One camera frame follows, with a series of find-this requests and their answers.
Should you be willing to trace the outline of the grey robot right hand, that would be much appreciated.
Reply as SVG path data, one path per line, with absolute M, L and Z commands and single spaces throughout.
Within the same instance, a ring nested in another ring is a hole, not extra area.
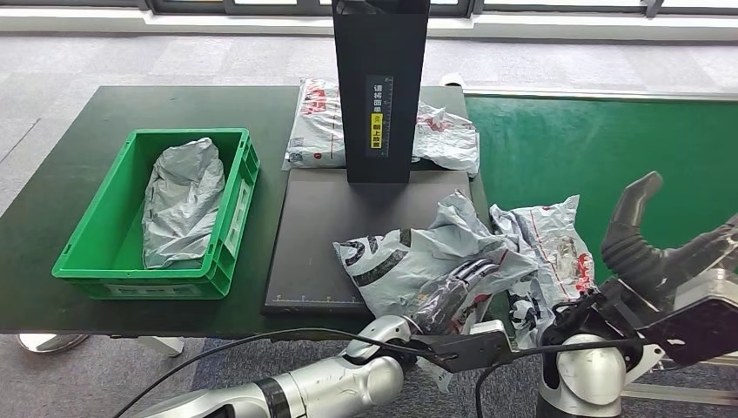
M 641 234 L 646 203 L 660 190 L 662 176 L 651 171 L 623 190 L 600 244 L 605 265 L 658 312 L 673 308 L 676 289 L 709 269 L 737 261 L 737 216 L 677 248 L 652 246 Z

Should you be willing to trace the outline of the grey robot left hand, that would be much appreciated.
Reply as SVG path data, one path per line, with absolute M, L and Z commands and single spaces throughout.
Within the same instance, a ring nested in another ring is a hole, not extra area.
M 467 260 L 450 273 L 425 283 L 407 302 L 405 317 L 421 334 L 459 334 L 462 320 L 457 312 L 470 291 L 499 265 L 489 259 Z

